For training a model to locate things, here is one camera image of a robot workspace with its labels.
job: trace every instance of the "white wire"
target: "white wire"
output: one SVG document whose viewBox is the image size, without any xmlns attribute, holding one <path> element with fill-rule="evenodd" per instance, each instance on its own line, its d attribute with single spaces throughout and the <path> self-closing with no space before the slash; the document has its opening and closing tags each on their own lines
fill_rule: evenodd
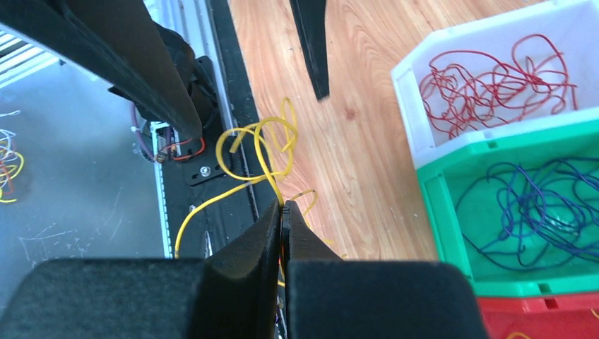
<svg viewBox="0 0 599 339">
<path fill-rule="evenodd" d="M 3 114 L 0 114 L 0 118 L 2 118 L 2 117 L 8 117 L 8 116 L 10 116 L 10 115 L 17 115 L 17 114 L 19 114 L 19 113 L 20 113 L 20 109 L 17 109 L 16 111 L 13 111 L 13 112 L 10 112 L 10 113 L 3 113 Z"/>
<path fill-rule="evenodd" d="M 19 109 L 10 113 L 0 114 L 0 118 L 17 114 L 20 114 Z M 13 150 L 12 140 L 15 136 L 16 133 L 14 132 L 6 129 L 0 129 L 0 161 L 2 161 L 5 165 L 13 161 L 20 161 L 19 157 Z M 7 184 L 8 180 L 0 180 L 0 189 L 3 189 Z"/>
</svg>

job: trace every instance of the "red plastic bin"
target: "red plastic bin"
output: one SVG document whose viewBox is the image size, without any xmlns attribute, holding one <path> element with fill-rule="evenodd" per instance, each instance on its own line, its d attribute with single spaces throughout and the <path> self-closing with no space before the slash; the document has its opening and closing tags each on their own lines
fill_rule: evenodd
<svg viewBox="0 0 599 339">
<path fill-rule="evenodd" d="M 491 339 L 599 338 L 599 292 L 478 298 L 478 305 Z"/>
</svg>

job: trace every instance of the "storage bin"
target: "storage bin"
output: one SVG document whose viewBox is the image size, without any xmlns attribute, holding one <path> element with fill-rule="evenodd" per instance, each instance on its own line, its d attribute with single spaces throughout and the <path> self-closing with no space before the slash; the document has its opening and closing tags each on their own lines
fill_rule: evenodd
<svg viewBox="0 0 599 339">
<path fill-rule="evenodd" d="M 554 268 L 521 272 L 513 270 L 520 267 L 515 258 L 508 255 L 493 257 L 503 266 L 509 266 L 505 269 L 491 262 L 489 254 L 484 256 L 472 245 L 481 248 L 502 235 L 501 232 L 505 232 L 502 231 L 502 218 L 506 215 L 498 205 L 498 190 L 503 189 L 503 184 L 497 180 L 483 180 L 481 184 L 472 186 L 475 180 L 486 176 L 488 169 L 500 162 L 536 168 L 561 157 L 599 158 L 599 120 L 472 143 L 416 171 L 439 258 L 458 266 L 473 284 L 477 296 L 535 297 L 599 290 L 599 263 L 576 257 Z M 579 170 L 589 175 L 599 174 L 594 165 L 584 165 Z M 561 194 L 572 198 L 570 188 L 560 189 Z M 587 189 L 584 195 L 589 194 L 592 196 L 585 196 L 585 199 L 592 199 L 589 201 L 599 208 L 598 192 Z M 549 208 L 544 215 L 556 220 L 560 214 L 561 218 L 574 224 L 567 213 L 557 207 Z M 591 217 L 586 217 L 587 221 L 592 221 Z M 580 238 L 576 240 L 578 245 L 599 241 L 599 225 L 596 223 L 597 220 L 577 234 Z M 472 244 L 465 240 L 463 234 Z M 514 237 L 498 242 L 492 250 L 514 251 L 515 242 L 520 239 L 528 251 L 526 256 L 535 256 L 547 244 L 544 238 Z M 565 256 L 567 252 L 553 246 L 542 254 L 539 265 L 553 265 L 569 258 Z"/>
<path fill-rule="evenodd" d="M 491 339 L 599 338 L 598 293 L 479 298 L 478 304 Z"/>
<path fill-rule="evenodd" d="M 553 101 L 549 100 L 546 105 L 536 107 L 534 112 L 523 117 L 520 122 L 493 128 L 485 128 L 480 124 L 473 127 L 465 126 L 465 130 L 459 131 L 458 136 L 450 138 L 447 133 L 439 132 L 432 126 L 419 90 L 421 81 L 432 72 L 429 62 L 435 56 L 450 50 L 481 51 L 511 65 L 518 62 L 524 71 L 535 73 L 546 81 L 559 81 L 560 75 L 552 73 L 562 67 L 559 58 L 547 60 L 540 65 L 542 60 L 553 53 L 543 39 L 534 38 L 519 45 L 517 60 L 512 60 L 511 50 L 514 43 L 527 35 L 541 34 L 548 38 L 557 50 L 563 52 L 569 83 L 576 86 L 577 107 L 584 110 L 599 107 L 599 95 L 596 94 L 599 89 L 599 35 L 593 34 L 597 29 L 599 0 L 556 0 L 428 35 L 391 72 L 415 168 L 421 168 L 471 143 L 598 118 L 597 112 L 594 111 L 587 110 L 584 114 L 572 111 L 574 101 L 571 93 L 567 93 L 564 96 L 566 107 L 562 107 L 559 114 L 552 115 L 557 105 L 556 100 L 559 100 L 554 97 Z M 489 71 L 497 65 L 490 58 L 476 54 L 448 54 L 442 59 L 445 66 L 458 63 L 475 74 Z M 462 88 L 463 79 L 458 77 L 454 80 L 456 86 Z M 528 94 L 532 93 L 532 88 L 526 87 L 525 92 L 514 98 L 510 105 L 519 105 L 526 101 Z M 427 103 L 437 116 L 447 109 L 447 102 L 439 97 L 432 98 Z M 497 108 L 493 121 L 497 122 L 498 119 L 514 120 L 514 110 Z"/>
</svg>

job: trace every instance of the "wooden floor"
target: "wooden floor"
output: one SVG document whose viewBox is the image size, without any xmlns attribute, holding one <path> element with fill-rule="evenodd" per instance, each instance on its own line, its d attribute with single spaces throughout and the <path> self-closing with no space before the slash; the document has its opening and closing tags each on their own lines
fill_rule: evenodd
<svg viewBox="0 0 599 339">
<path fill-rule="evenodd" d="M 278 115 L 285 96 L 298 111 L 300 140 L 283 193 L 320 193 L 307 219 L 341 256 L 436 258 L 390 71 L 433 30 L 539 1 L 327 2 L 331 96 L 319 103 L 289 0 L 230 0 L 260 117 Z"/>
</svg>

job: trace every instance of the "green plastic bin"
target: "green plastic bin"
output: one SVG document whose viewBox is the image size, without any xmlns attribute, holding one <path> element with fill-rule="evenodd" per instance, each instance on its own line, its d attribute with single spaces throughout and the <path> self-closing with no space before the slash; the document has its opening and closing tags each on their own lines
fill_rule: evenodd
<svg viewBox="0 0 599 339">
<path fill-rule="evenodd" d="M 417 171 L 439 259 L 458 266 L 476 295 L 537 297 L 599 290 L 599 263 L 575 258 L 556 268 L 514 272 L 496 266 L 465 242 L 462 232 L 478 243 L 497 238 L 501 229 L 495 195 L 498 187 L 477 186 L 468 194 L 470 202 L 462 202 L 459 213 L 454 208 L 464 191 L 493 164 L 505 161 L 537 167 L 556 157 L 571 156 L 599 157 L 599 120 L 473 143 Z M 589 233 L 585 229 L 585 236 L 599 239 L 599 227 Z M 556 261 L 560 255 L 564 252 L 549 251 L 543 260 Z"/>
</svg>

